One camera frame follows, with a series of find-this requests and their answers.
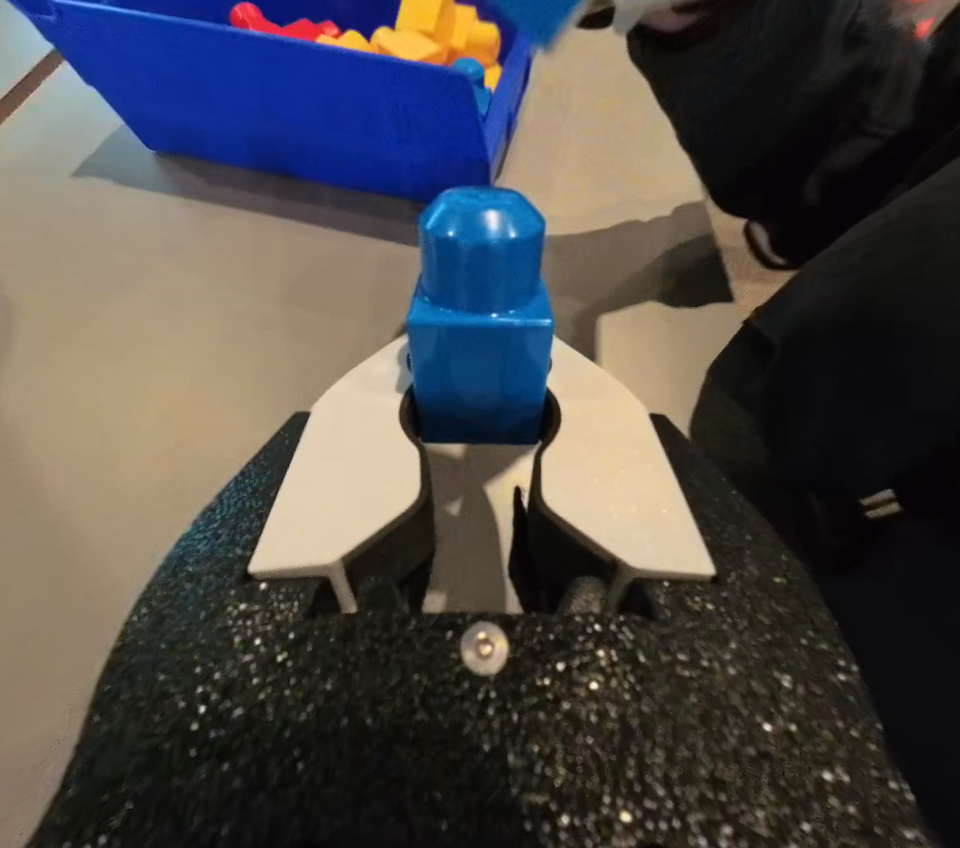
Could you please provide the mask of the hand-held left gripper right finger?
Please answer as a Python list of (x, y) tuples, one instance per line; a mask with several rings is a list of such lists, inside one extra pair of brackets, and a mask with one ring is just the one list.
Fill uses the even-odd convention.
[(522, 612), (629, 613), (645, 582), (717, 578), (646, 406), (559, 338), (539, 434), (528, 488), (513, 497)]

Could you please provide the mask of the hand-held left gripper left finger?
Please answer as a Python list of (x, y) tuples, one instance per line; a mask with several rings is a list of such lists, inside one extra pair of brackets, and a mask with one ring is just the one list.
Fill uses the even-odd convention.
[(314, 403), (247, 564), (252, 578), (323, 579), (344, 614), (386, 585), (423, 611), (437, 532), (408, 360), (401, 335)]

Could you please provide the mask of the blue single-stud mega block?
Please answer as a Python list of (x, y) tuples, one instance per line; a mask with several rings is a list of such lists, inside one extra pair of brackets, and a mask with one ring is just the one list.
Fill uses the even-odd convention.
[(406, 333), (422, 442), (539, 441), (555, 333), (545, 243), (546, 219), (510, 189), (452, 188), (420, 215)]

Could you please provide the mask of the pile of mixed mega blocks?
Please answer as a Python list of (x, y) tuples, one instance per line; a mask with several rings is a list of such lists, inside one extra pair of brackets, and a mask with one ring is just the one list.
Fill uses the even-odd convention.
[(315, 22), (304, 17), (279, 25), (251, 2), (234, 5), (228, 20), (240, 30), (448, 67), (469, 81), (483, 119), (502, 74), (500, 28), (482, 18), (474, 5), (458, 0), (399, 0), (393, 26), (379, 26), (368, 37), (356, 29), (342, 29), (329, 19)]

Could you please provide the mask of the blue plastic bin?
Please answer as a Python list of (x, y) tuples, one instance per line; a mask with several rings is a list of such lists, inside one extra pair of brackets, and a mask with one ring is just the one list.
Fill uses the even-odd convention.
[(460, 0), (503, 36), (502, 79), (481, 116), (459, 72), (229, 21), (247, 2), (278, 25), (332, 21), (368, 36), (400, 0), (5, 1), (155, 152), (419, 202), (495, 182), (534, 59), (486, 0)]

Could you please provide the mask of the person's black clothing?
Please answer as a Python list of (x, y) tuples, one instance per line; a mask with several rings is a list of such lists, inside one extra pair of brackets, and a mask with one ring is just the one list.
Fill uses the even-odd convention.
[(750, 315), (690, 434), (805, 563), (927, 828), (958, 846), (958, 158)]

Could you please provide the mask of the dark shoe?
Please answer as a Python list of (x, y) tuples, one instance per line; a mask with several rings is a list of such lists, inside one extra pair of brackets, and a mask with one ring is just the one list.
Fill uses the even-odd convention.
[(797, 262), (788, 252), (778, 245), (776, 230), (760, 221), (748, 220), (743, 225), (743, 237), (747, 248), (755, 261), (768, 271), (796, 271), (801, 262)]

